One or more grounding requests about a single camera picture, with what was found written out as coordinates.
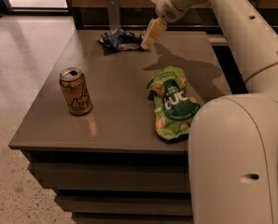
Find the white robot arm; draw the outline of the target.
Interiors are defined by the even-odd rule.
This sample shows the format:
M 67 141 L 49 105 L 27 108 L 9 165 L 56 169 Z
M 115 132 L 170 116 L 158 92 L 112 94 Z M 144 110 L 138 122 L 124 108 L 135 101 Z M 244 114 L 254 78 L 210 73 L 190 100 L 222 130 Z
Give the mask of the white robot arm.
M 149 47 L 209 1 L 246 87 L 195 115 L 188 136 L 193 224 L 278 224 L 278 34 L 248 0 L 152 0 Z

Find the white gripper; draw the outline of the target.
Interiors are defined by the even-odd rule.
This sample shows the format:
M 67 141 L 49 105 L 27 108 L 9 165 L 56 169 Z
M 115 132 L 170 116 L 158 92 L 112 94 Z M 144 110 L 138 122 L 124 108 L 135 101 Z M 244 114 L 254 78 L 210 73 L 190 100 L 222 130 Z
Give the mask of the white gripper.
M 148 49 L 166 31 L 167 22 L 176 22 L 181 19 L 193 4 L 193 0 L 151 0 L 155 5 L 158 18 L 152 19 L 143 35 L 141 47 Z

